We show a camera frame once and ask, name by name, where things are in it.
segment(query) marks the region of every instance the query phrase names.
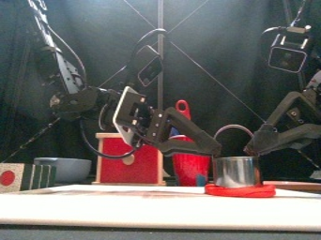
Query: small box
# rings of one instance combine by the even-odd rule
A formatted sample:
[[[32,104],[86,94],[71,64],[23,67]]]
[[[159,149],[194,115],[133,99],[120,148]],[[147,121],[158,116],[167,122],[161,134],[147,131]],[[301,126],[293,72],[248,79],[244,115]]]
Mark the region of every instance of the small box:
[[[0,192],[48,188],[55,182],[55,167],[24,163],[0,164]]]
[[[96,133],[96,138],[100,153],[122,156],[131,150],[119,133]],[[155,147],[143,145],[130,157],[98,157],[94,184],[165,185],[162,153]]]

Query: white tabletop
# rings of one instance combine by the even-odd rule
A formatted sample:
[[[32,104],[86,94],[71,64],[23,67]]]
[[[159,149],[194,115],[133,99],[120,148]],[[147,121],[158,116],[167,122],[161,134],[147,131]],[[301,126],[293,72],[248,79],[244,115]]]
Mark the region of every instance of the white tabletop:
[[[74,185],[0,194],[0,224],[321,232],[321,195],[277,189],[268,199],[202,187]]]

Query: red box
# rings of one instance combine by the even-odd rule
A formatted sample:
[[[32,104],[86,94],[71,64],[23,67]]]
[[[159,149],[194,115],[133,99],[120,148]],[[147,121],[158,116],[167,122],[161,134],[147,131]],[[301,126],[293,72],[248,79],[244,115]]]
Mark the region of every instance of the red box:
[[[99,151],[107,155],[120,156],[131,150],[119,133],[96,133],[96,138]],[[163,185],[162,153],[153,146],[143,145],[131,157],[98,157],[94,184]]]

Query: black curtain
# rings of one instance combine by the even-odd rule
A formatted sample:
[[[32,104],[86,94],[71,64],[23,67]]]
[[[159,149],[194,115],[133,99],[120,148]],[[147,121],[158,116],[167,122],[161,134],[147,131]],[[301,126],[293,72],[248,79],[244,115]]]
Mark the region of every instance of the black curtain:
[[[1,8],[1,160],[54,117],[51,86],[44,86],[34,61],[31,39],[19,2],[0,1]],[[289,91],[300,91],[297,75],[272,69],[261,59],[260,38],[265,29],[285,26],[284,1],[165,0],[165,28],[170,42],[165,44],[165,108],[178,99],[190,104],[193,122],[210,135],[227,124],[240,124],[256,131]],[[321,5],[313,1],[310,24],[320,39]],[[300,1],[290,1],[294,16]],[[47,0],[51,28],[80,56],[90,85],[98,86],[126,65],[138,39],[158,26],[158,0]],[[272,45],[274,36],[264,40]],[[55,40],[68,59],[72,55]],[[118,75],[104,88],[123,81]],[[150,105],[157,106],[157,82],[147,89]],[[96,122],[86,122],[90,142],[96,146]],[[244,156],[250,137],[238,129],[218,137],[222,157]],[[317,149],[308,149],[314,157]],[[75,121],[60,121],[42,138],[9,160],[32,162],[36,157],[88,158],[96,156],[84,145]],[[171,159],[165,159],[171,173]],[[302,177],[312,164],[290,149],[262,156],[268,177]]]

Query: metal mug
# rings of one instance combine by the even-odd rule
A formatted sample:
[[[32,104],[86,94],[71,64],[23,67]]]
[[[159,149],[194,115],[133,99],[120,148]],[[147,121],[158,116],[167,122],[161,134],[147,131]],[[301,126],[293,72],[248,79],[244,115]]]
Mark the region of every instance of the metal mug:
[[[227,128],[240,128],[253,137],[252,132],[240,125],[226,125],[217,131],[217,135]],[[211,160],[213,183],[223,188],[262,186],[258,157],[221,157]]]

